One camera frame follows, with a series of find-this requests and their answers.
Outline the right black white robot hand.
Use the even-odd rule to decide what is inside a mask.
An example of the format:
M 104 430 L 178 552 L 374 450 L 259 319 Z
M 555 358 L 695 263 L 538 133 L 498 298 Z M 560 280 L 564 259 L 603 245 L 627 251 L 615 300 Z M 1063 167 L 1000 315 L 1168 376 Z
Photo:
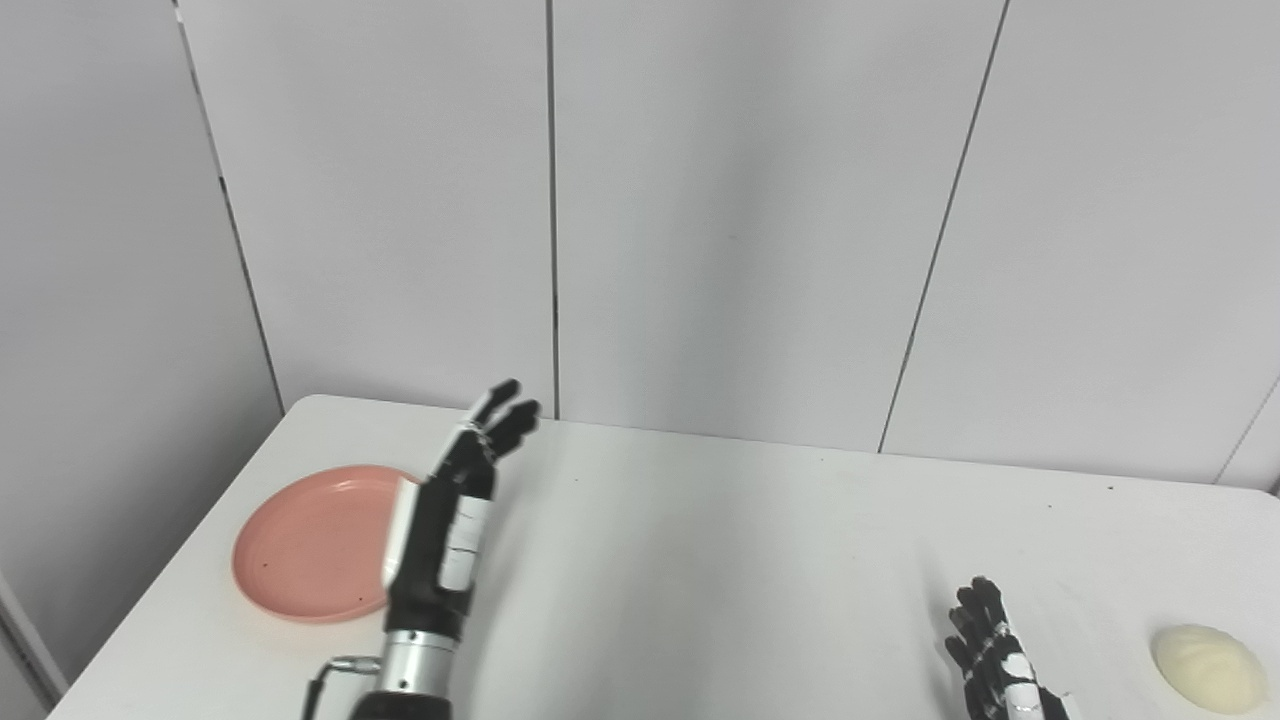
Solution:
M 1071 719 L 1068 697 L 1041 684 L 1012 629 L 1001 589 L 987 577 L 957 588 L 943 647 L 960 671 L 969 719 Z

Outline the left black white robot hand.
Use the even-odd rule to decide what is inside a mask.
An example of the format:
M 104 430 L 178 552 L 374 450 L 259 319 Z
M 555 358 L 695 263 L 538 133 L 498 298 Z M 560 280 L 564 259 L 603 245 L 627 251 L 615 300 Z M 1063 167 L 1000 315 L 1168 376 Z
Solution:
M 460 641 L 472 603 L 475 570 L 497 492 L 497 465 L 535 432 L 540 404 L 518 400 L 506 379 L 454 424 L 425 479 L 393 512 L 387 553 L 383 630 Z

